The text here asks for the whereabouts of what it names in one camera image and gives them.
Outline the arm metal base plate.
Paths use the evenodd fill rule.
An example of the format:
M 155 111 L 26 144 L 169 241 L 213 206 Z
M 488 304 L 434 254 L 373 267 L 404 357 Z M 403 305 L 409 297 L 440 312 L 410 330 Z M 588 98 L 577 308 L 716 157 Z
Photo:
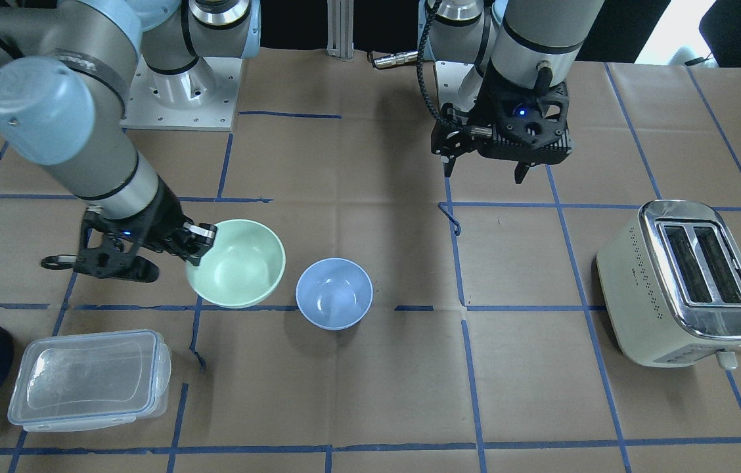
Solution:
M 469 112 L 482 86 L 478 69 L 462 62 L 436 62 L 434 68 L 439 105 L 452 104 L 457 110 Z
M 141 59 L 121 126 L 143 131 L 232 131 L 244 60 L 209 57 L 175 75 Z

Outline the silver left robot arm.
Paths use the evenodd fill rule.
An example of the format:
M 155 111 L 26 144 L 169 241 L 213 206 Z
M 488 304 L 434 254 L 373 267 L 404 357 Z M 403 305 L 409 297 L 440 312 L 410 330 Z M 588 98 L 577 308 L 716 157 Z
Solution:
M 561 164 L 573 152 L 566 78 L 602 1 L 422 1 L 416 80 L 436 123 L 431 153 L 443 174 L 477 152 L 515 162 L 521 183 L 530 168 Z M 427 61 L 472 66 L 477 87 L 462 105 L 434 102 L 424 77 Z

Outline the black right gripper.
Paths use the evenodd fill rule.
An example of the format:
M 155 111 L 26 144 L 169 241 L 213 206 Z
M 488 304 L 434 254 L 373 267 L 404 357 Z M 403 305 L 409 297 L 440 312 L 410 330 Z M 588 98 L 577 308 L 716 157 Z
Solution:
M 80 221 L 76 254 L 47 256 L 41 266 L 98 279 L 154 282 L 160 274 L 158 267 L 140 256 L 140 249 L 167 252 L 199 266 L 217 233 L 217 225 L 189 222 L 178 197 L 161 181 L 149 205 L 133 216 L 109 219 L 100 210 L 88 208 Z

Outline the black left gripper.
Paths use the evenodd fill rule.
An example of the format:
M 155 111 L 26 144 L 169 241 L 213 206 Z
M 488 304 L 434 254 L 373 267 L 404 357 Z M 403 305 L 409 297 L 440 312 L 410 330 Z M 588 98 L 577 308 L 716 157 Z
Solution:
M 473 107 L 467 112 L 444 104 L 431 134 L 431 151 L 441 156 L 449 179 L 457 158 L 477 152 L 484 158 L 517 162 L 516 185 L 533 165 L 561 164 L 573 152 L 568 129 L 566 83 L 552 84 L 550 66 L 535 67 L 535 83 L 522 87 L 488 66 Z

